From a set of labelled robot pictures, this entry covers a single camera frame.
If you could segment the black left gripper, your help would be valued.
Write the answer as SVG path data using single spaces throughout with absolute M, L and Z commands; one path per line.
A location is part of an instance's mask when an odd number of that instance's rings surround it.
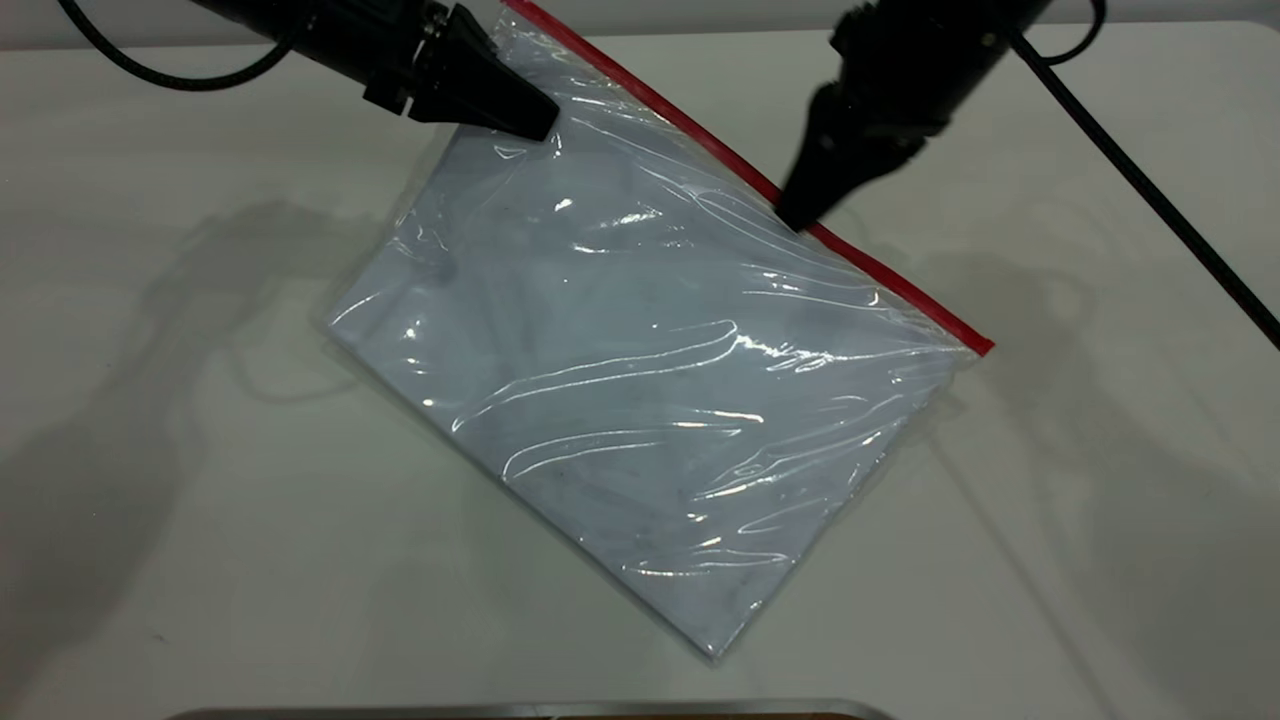
M 439 1 L 312 1 L 298 53 L 352 79 L 364 100 L 424 124 L 547 140 L 559 106 L 507 67 L 466 6 Z M 438 54 L 438 95 L 428 76 Z

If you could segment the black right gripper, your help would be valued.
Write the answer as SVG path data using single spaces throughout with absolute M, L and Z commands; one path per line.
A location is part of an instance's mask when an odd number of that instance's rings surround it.
M 774 202 L 796 232 L 908 164 L 1009 50 L 979 1 L 869 1 L 840 18 L 829 45 L 838 73 L 810 101 Z

